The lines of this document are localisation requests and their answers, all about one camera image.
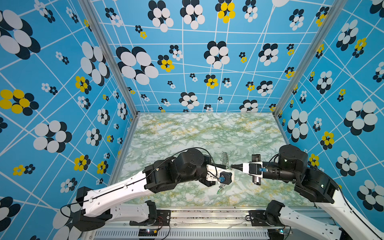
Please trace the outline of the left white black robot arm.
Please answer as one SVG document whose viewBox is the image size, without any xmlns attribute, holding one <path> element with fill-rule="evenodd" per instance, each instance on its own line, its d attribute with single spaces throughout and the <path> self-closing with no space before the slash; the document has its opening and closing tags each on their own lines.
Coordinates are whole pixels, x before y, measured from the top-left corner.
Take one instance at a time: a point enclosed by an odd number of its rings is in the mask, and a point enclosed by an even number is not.
<svg viewBox="0 0 384 240">
<path fill-rule="evenodd" d="M 158 219 L 154 202 L 123 204 L 132 199 L 171 191 L 186 182 L 197 181 L 212 187 L 215 184 L 230 185 L 234 179 L 233 171 L 224 165 L 216 165 L 210 153 L 202 153 L 202 148 L 185 149 L 108 187 L 78 189 L 76 201 L 81 209 L 72 215 L 72 224 L 81 232 L 97 230 L 106 223 L 123 220 L 152 225 Z"/>
</svg>

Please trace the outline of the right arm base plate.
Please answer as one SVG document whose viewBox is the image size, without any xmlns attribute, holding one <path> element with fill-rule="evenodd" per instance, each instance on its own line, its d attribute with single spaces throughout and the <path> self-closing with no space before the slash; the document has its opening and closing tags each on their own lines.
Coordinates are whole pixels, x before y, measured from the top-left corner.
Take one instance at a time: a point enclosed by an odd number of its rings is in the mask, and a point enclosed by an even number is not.
<svg viewBox="0 0 384 240">
<path fill-rule="evenodd" d="M 263 211 L 263 210 L 252 210 L 249 211 L 245 219 L 251 222 L 253 227 L 279 227 L 285 226 L 279 219 L 280 213 L 276 211 Z"/>
</svg>

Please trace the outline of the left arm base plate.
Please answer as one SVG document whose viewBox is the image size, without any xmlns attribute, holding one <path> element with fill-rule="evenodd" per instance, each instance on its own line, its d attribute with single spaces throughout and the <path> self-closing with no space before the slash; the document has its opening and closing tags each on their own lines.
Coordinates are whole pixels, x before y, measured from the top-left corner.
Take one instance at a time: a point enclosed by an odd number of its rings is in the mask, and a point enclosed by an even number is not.
<svg viewBox="0 0 384 240">
<path fill-rule="evenodd" d="M 141 223 L 130 221 L 130 226 L 169 226 L 171 210 L 157 210 L 156 214 L 150 214 L 149 218 Z"/>
</svg>

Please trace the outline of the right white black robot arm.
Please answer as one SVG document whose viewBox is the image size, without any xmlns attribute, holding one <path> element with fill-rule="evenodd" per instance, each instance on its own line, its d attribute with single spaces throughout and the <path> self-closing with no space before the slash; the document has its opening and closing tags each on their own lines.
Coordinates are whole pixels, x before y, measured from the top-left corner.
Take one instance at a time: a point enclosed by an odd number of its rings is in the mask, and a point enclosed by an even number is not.
<svg viewBox="0 0 384 240">
<path fill-rule="evenodd" d="M 295 192 L 329 214 L 337 225 L 328 225 L 302 215 L 285 204 L 271 201 L 264 218 L 271 226 L 288 226 L 318 240 L 382 240 L 384 233 L 371 224 L 344 196 L 339 185 L 327 174 L 308 166 L 308 154 L 293 145 L 280 147 L 268 162 L 252 160 L 232 165 L 233 169 L 253 177 L 294 183 Z"/>
</svg>

